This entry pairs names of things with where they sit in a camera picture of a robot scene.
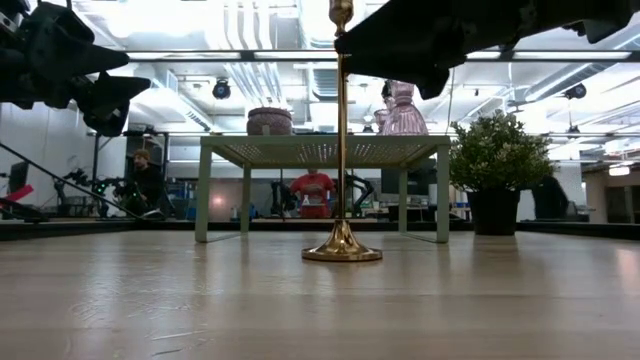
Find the person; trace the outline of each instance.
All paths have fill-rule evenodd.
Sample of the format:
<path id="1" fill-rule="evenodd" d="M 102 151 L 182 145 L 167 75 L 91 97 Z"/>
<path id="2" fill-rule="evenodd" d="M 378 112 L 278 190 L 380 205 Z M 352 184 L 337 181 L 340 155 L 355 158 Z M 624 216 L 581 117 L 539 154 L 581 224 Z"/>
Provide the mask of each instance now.
<path id="1" fill-rule="evenodd" d="M 319 173 L 317 169 L 309 169 L 307 172 L 297 178 L 290 187 L 291 193 L 301 195 L 300 216 L 311 219 L 328 218 L 331 212 L 327 192 L 335 192 L 333 180 L 327 174 Z"/>
<path id="2" fill-rule="evenodd" d="M 149 207 L 155 207 L 160 200 L 164 188 L 164 179 L 160 171 L 149 165 L 151 154 L 147 150 L 140 149 L 133 153 L 132 180 L 136 182 L 140 196 Z"/>
<path id="3" fill-rule="evenodd" d="M 555 177 L 545 176 L 531 187 L 537 220 L 562 220 L 567 216 L 569 200 Z"/>

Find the computer screen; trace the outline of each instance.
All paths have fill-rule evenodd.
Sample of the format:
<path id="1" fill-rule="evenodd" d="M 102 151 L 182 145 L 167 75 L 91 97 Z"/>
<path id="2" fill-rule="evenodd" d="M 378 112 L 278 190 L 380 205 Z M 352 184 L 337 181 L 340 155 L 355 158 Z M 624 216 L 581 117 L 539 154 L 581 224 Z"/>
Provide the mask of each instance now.
<path id="1" fill-rule="evenodd" d="M 383 194 L 398 194 L 400 189 L 400 170 L 383 169 L 380 177 Z M 427 159 L 420 167 L 409 171 L 407 194 L 428 196 L 429 185 L 437 182 L 436 161 Z"/>
<path id="2" fill-rule="evenodd" d="M 28 172 L 29 163 L 27 162 L 11 165 L 11 173 L 9 174 L 9 194 L 13 194 L 27 185 Z"/>

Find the man in red shirt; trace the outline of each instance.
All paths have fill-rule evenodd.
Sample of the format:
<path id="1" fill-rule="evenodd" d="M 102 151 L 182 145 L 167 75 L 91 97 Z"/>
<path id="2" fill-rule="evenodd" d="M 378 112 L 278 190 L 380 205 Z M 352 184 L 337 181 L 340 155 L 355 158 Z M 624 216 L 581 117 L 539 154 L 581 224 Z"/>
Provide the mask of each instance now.
<path id="1" fill-rule="evenodd" d="M 308 172 L 291 184 L 291 192 L 301 195 L 300 217 L 328 218 L 331 212 L 329 211 L 327 192 L 333 193 L 335 191 L 333 180 L 326 174 L 318 173 L 317 169 L 309 169 Z"/>

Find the mesh tabletop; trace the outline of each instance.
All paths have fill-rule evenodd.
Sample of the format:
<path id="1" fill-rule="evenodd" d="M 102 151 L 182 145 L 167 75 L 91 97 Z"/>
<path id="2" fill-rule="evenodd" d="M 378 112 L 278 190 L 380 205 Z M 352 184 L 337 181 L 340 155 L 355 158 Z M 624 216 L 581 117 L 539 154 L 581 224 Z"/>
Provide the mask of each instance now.
<path id="1" fill-rule="evenodd" d="M 238 166 L 253 169 L 337 168 L 335 135 L 206 136 L 202 146 Z M 449 145 L 448 136 L 348 136 L 347 167 L 411 168 Z"/>

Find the candlestick base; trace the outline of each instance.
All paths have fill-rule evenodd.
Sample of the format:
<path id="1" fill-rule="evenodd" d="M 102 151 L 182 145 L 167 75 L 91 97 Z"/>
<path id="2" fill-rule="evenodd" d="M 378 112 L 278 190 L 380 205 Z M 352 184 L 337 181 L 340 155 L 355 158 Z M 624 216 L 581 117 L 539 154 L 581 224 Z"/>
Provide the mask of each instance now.
<path id="1" fill-rule="evenodd" d="M 302 258 L 316 261 L 373 261 L 382 259 L 382 251 L 358 242 L 347 220 L 336 220 L 327 242 L 320 247 L 302 250 Z"/>

